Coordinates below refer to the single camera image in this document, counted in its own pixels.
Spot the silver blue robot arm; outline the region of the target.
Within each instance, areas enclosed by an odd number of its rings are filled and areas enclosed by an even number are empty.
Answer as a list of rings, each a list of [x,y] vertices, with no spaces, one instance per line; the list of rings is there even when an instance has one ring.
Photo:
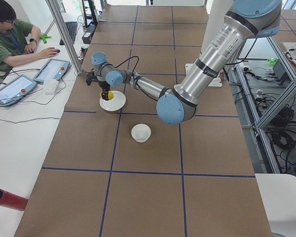
[[[191,119],[199,96],[247,40],[273,36],[280,29],[280,0],[235,0],[224,15],[224,24],[190,67],[184,80],[172,89],[130,71],[115,68],[103,52],[91,57],[101,97],[108,100],[110,87],[127,83],[157,101],[158,117],[166,124]]]

